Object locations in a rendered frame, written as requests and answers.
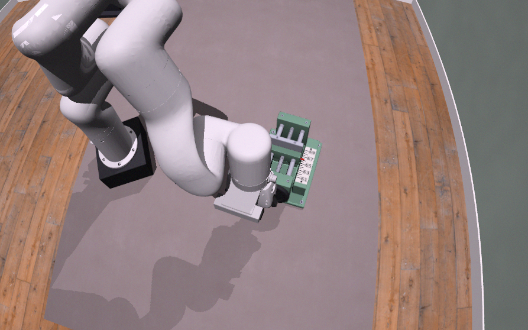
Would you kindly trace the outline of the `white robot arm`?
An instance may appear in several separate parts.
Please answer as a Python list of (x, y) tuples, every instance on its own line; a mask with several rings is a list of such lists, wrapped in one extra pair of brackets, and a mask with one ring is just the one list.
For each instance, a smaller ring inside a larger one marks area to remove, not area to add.
[[(109, 4), (123, 9), (110, 26), (98, 18)], [(135, 132), (105, 101), (115, 86), (145, 119), (170, 180), (193, 195), (214, 195), (227, 157), (231, 182), (214, 207), (259, 223), (261, 189), (277, 180), (271, 137), (255, 123), (193, 118), (190, 85), (164, 49), (182, 17), (176, 0), (40, 0), (13, 25), (12, 40), (40, 65), (62, 95), (62, 114), (95, 144), (104, 165), (120, 169), (138, 148)]]

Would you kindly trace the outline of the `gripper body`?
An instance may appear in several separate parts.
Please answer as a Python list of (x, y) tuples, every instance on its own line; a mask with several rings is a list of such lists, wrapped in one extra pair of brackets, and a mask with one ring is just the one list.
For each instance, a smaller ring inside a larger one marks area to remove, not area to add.
[[(231, 182), (231, 175), (230, 175), (230, 171), (228, 171), (227, 180), (226, 180), (226, 191), (228, 189), (230, 182)], [(268, 182), (267, 185), (265, 185), (261, 189), (256, 205), (263, 207), (263, 208), (269, 208), (273, 202), (273, 195), (276, 194), (276, 190), (277, 190), (277, 183)]]

